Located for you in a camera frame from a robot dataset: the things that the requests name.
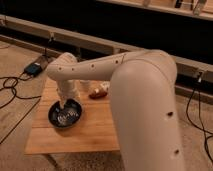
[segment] table leg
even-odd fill
[[[56,162],[56,160],[55,160],[50,154],[43,154],[43,156],[44,156],[55,168],[59,168],[58,163]]]

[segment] wooden table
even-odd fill
[[[54,159],[47,154],[119,150],[108,96],[91,100],[82,85],[79,82],[76,85],[81,96],[82,116],[71,128],[55,129],[48,121],[48,111],[59,97],[56,83],[47,79],[27,141],[26,154],[46,154],[46,158],[56,166]]]

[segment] black bowl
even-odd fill
[[[61,109],[59,101],[53,104],[49,110],[48,119],[56,128],[67,128],[80,119],[81,113],[81,105],[73,99],[68,99],[63,109]]]

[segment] wire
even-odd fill
[[[4,79],[3,88],[0,89],[0,92],[4,90],[11,90],[11,93],[13,95],[5,104],[0,106],[0,109],[9,105],[15,98],[18,98],[21,100],[31,100],[31,99],[37,99],[41,97],[41,96],[21,97],[17,94],[16,86],[18,85],[19,81],[28,81],[29,79],[32,78],[32,77],[22,78],[23,75],[24,73],[22,73],[19,77],[0,77],[0,80]]]
[[[187,115],[188,121],[192,124],[192,126],[194,126],[195,128],[197,128],[197,129],[199,129],[199,130],[201,130],[201,131],[203,132],[203,135],[204,135],[204,149],[205,149],[205,152],[206,152],[206,154],[207,154],[209,160],[210,160],[211,163],[213,164],[213,158],[212,158],[212,156],[211,156],[211,154],[210,154],[209,145],[208,145],[208,141],[209,141],[211,138],[213,138],[213,133],[205,129],[205,126],[204,126],[204,123],[203,123],[203,120],[202,120],[202,117],[201,117],[201,95],[200,95],[200,89],[198,88],[198,87],[199,87],[199,84],[201,83],[201,76],[202,76],[202,75],[199,76],[198,81],[196,82],[196,85],[194,86],[193,91],[192,91],[192,94],[191,94],[191,96],[190,96],[190,98],[189,98],[189,101],[188,101],[188,103],[187,103],[186,115]],[[189,113],[188,113],[189,105],[190,105],[190,102],[191,102],[191,100],[192,100],[192,98],[193,98],[193,96],[194,96],[194,93],[195,93],[196,89],[198,90],[198,111],[199,111],[198,117],[199,117],[199,121],[200,121],[200,123],[201,123],[201,127],[198,126],[197,124],[195,124],[195,123],[191,120],[191,118],[190,118],[190,116],[189,116]]]
[[[32,105],[32,107],[24,114],[24,116],[16,123],[16,125],[10,130],[10,132],[0,141],[0,145],[9,137],[9,135],[16,129],[16,127],[26,118],[26,116],[34,109],[34,107],[40,102],[40,98]]]
[[[50,38],[49,40],[48,40],[48,42],[47,42],[47,44],[44,46],[44,57],[45,57],[45,59],[46,59],[46,61],[49,63],[49,60],[48,60],[48,58],[49,58],[49,56],[48,56],[48,54],[47,54],[47,49],[48,49],[48,46],[49,46],[49,44],[51,43],[51,42],[53,42],[53,38]]]

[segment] electrical outlet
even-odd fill
[[[204,71],[204,70],[198,69],[194,74],[194,78],[199,78],[199,77],[202,78],[205,72],[206,71]]]
[[[55,40],[55,33],[54,32],[50,32],[50,42]]]
[[[3,19],[0,19],[1,26],[6,27],[6,22]]]

